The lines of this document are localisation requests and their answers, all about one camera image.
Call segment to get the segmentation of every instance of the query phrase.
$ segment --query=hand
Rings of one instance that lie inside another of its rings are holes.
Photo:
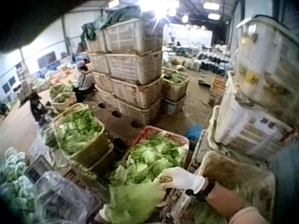
[[[172,181],[161,183],[160,187],[164,189],[165,188],[176,188],[176,189],[184,189],[184,190],[191,189],[193,190],[194,194],[197,194],[204,186],[205,183],[204,177],[191,174],[181,167],[166,169],[162,171],[162,173],[158,176],[158,178],[160,178],[161,176],[171,177]]]

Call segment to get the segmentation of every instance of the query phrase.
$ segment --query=hat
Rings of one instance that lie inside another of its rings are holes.
[[[77,68],[81,68],[85,65],[85,62],[82,60],[82,61],[78,61],[77,62]]]

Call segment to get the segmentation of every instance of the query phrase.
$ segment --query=person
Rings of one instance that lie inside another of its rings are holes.
[[[36,92],[32,92],[29,96],[32,116],[40,126],[43,126],[46,123],[45,115],[48,110],[41,103],[40,99],[41,97]]]
[[[157,179],[170,180],[160,184],[163,189],[184,189],[187,195],[206,201],[229,220],[229,224],[267,224],[258,210],[250,207],[241,196],[208,178],[175,167],[164,170]]]
[[[95,90],[95,80],[84,61],[77,62],[77,68],[80,74],[77,77],[76,87],[73,92],[76,94],[78,103],[81,103],[88,94]]]

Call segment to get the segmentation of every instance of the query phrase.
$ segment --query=white wall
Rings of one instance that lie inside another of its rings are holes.
[[[61,19],[49,25],[31,44],[23,47],[22,51],[31,74],[39,71],[37,59],[43,55],[55,51],[56,59],[61,59],[61,53],[67,52]]]
[[[272,16],[272,0],[246,0],[245,1],[245,18],[253,15],[262,14]]]
[[[66,36],[70,39],[70,51],[77,51],[78,43],[81,42],[80,35],[82,34],[82,26],[86,23],[93,22],[100,16],[100,11],[96,12],[80,12],[67,13],[64,15]]]
[[[19,50],[15,50],[9,54],[0,54],[0,100],[5,98],[12,92],[11,90],[7,94],[5,94],[2,86],[5,83],[7,83],[8,80],[11,79],[12,77],[14,77],[16,81],[19,80],[16,73],[16,68],[14,66],[20,61],[21,61],[21,54]]]
[[[175,41],[179,41],[182,45],[201,42],[201,44],[211,46],[212,35],[212,31],[193,28],[187,29],[184,25],[169,24],[164,27],[163,41],[167,43],[174,36],[176,38]]]

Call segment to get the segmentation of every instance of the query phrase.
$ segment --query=yellow label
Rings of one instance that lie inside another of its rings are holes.
[[[245,77],[245,82],[252,84],[252,85],[256,85],[256,84],[258,84],[259,78],[260,78],[260,74],[248,69],[246,77]]]

